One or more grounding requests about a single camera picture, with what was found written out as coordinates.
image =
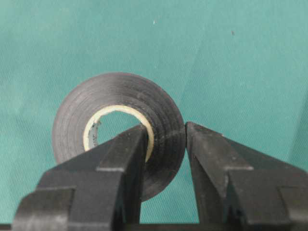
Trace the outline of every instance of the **fabric surface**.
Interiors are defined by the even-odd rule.
[[[62,99],[101,73],[146,77],[185,122],[308,170],[307,12],[306,0],[0,1],[0,222],[55,165]],[[136,123],[106,121],[106,139]],[[198,222],[187,155],[141,221]]]

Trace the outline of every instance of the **tape core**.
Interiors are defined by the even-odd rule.
[[[97,143],[97,129],[101,124],[100,118],[114,111],[124,112],[135,116],[145,127],[148,132],[148,147],[145,157],[145,162],[148,161],[152,154],[154,146],[154,133],[151,124],[147,118],[134,108],[124,106],[124,105],[111,105],[104,107],[97,111],[90,120],[87,122],[85,130],[83,132],[83,146],[85,151],[90,150],[98,145]]]

